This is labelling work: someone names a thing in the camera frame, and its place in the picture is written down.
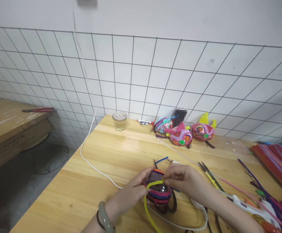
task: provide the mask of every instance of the jar lid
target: jar lid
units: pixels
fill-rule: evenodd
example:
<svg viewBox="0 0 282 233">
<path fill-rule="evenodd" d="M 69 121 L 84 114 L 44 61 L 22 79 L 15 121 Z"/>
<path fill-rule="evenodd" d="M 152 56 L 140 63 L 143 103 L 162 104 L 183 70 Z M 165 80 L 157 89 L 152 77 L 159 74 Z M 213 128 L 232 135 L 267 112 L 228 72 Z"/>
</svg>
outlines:
<svg viewBox="0 0 282 233">
<path fill-rule="evenodd" d="M 128 117 L 128 115 L 127 113 L 120 111 L 120 112 L 113 113 L 112 117 L 115 120 L 125 120 Z"/>
</svg>

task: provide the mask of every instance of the wooden tabletop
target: wooden tabletop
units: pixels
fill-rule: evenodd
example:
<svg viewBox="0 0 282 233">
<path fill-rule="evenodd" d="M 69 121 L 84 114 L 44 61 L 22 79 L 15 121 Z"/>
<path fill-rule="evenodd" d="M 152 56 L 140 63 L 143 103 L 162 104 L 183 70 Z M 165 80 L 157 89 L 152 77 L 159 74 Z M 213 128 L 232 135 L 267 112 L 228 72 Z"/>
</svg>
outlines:
<svg viewBox="0 0 282 233">
<path fill-rule="evenodd" d="M 198 166 L 160 143 L 155 135 L 150 133 L 150 129 L 151 126 L 141 126 L 135 120 L 128 120 L 127 128 L 118 132 L 114 129 L 111 116 L 105 116 L 87 138 L 83 156 L 119 186 L 124 186 L 142 169 L 152 166 L 153 159 L 159 160 L 165 156 L 182 164 L 190 164 L 206 177 Z M 168 139 L 162 141 L 194 161 L 203 161 L 214 174 L 254 194 L 255 189 L 250 185 L 250 177 L 237 161 L 240 158 L 264 188 L 275 198 L 282 200 L 280 186 L 257 159 L 245 151 L 245 145 L 253 143 L 216 136 L 211 140 L 216 149 L 194 140 L 192 148 L 188 150 L 172 145 Z M 168 161 L 163 161 L 158 167 L 165 171 L 169 164 Z M 226 192 L 243 197 L 243 194 L 227 184 L 220 184 Z M 117 191 L 118 188 L 110 180 L 96 172 L 81 158 L 79 148 L 11 232 L 79 233 L 97 212 L 98 203 L 107 200 Z M 203 224 L 202 212 L 196 210 L 183 193 L 176 193 L 176 197 L 177 211 L 167 214 L 166 218 L 178 225 L 200 227 Z M 184 233 L 184 230 L 166 223 L 151 211 L 150 214 L 162 232 Z M 220 222 L 223 232 L 228 232 L 225 224 Z M 212 231 L 218 232 L 211 211 L 209 223 Z M 117 232 L 125 233 L 155 232 L 141 201 L 117 222 L 116 229 Z"/>
<path fill-rule="evenodd" d="M 0 99 L 0 143 L 45 119 L 49 113 L 24 113 L 23 109 L 38 106 Z"/>
</svg>

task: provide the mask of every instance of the red-handled pliers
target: red-handled pliers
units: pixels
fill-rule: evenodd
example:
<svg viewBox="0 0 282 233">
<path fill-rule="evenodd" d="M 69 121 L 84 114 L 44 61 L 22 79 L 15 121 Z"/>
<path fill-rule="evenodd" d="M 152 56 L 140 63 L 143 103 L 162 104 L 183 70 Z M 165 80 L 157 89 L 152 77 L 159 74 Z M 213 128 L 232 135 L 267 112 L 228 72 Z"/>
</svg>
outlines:
<svg viewBox="0 0 282 233">
<path fill-rule="evenodd" d="M 24 109 L 22 112 L 51 112 L 54 108 L 34 108 L 34 109 Z"/>
</svg>

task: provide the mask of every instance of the glass cup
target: glass cup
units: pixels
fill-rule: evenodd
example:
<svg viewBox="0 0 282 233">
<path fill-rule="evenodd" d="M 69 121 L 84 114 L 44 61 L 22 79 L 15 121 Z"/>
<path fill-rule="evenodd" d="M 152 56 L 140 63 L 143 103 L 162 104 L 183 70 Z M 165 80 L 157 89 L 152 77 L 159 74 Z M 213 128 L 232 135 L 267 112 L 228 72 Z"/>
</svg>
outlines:
<svg viewBox="0 0 282 233">
<path fill-rule="evenodd" d="M 115 112 L 112 115 L 115 129 L 117 131 L 123 131 L 126 128 L 127 125 L 127 113 L 120 111 L 120 112 Z"/>
</svg>

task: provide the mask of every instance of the concrete floor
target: concrete floor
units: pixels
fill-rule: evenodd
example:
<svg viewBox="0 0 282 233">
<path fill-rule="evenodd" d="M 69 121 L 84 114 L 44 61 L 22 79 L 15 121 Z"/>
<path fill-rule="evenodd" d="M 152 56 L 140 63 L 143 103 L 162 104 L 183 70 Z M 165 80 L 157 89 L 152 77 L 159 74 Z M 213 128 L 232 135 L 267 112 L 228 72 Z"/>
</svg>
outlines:
<svg viewBox="0 0 282 233">
<path fill-rule="evenodd" d="M 0 233 L 14 227 L 74 152 L 46 141 L 0 167 Z"/>
</svg>

